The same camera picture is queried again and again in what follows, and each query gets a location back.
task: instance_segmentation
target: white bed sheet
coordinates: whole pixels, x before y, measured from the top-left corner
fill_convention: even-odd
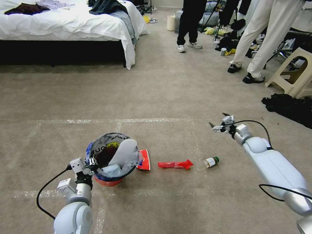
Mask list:
[[[116,17],[89,13],[86,0],[59,0],[75,6],[51,9],[35,15],[4,12],[23,3],[35,4],[35,0],[0,0],[0,40],[121,40],[127,69],[135,64],[134,46],[125,23]],[[136,7],[129,1],[119,2],[127,8],[135,37],[148,34],[146,24]]]

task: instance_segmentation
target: sneaker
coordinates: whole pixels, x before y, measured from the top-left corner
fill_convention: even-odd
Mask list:
[[[188,42],[186,45],[187,45],[188,47],[194,47],[194,48],[196,48],[196,49],[201,49],[201,48],[202,48],[202,45],[197,44],[197,42],[195,42],[195,43]]]
[[[238,66],[236,64],[231,64],[231,66],[228,68],[227,72],[229,73],[235,73],[241,69],[241,65]]]
[[[265,76],[261,76],[259,79],[253,78],[252,75],[250,73],[247,74],[247,76],[244,77],[243,82],[246,84],[260,84],[263,83],[264,80],[266,79]]]
[[[179,53],[185,53],[184,45],[177,45],[176,48],[178,49]]]

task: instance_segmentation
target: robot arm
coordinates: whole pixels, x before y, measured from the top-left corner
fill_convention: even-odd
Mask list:
[[[69,178],[58,184],[58,191],[66,197],[67,205],[54,220],[54,234],[88,234],[93,220],[92,175],[98,166],[93,158],[89,165],[81,158],[71,161],[70,165],[77,180]]]
[[[247,126],[234,125],[234,117],[225,114],[221,125],[214,126],[215,132],[228,132],[237,143],[243,146],[266,183],[280,186],[312,197],[306,188],[306,182],[300,172],[270,143],[263,138],[252,136]],[[301,233],[312,233],[312,200],[279,188],[271,188],[272,193],[285,201],[289,208],[304,216],[297,222]]]

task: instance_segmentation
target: white pants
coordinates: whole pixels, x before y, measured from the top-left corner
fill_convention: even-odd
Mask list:
[[[304,0],[261,0],[230,63],[240,65],[253,40],[267,26],[266,37],[247,68],[254,78],[260,78],[264,65],[286,36],[304,3]]]

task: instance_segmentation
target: bottle label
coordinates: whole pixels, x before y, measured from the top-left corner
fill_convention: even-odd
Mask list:
[[[207,161],[209,163],[209,167],[215,165],[215,161],[213,158],[208,158],[208,159],[205,159],[205,161]]]

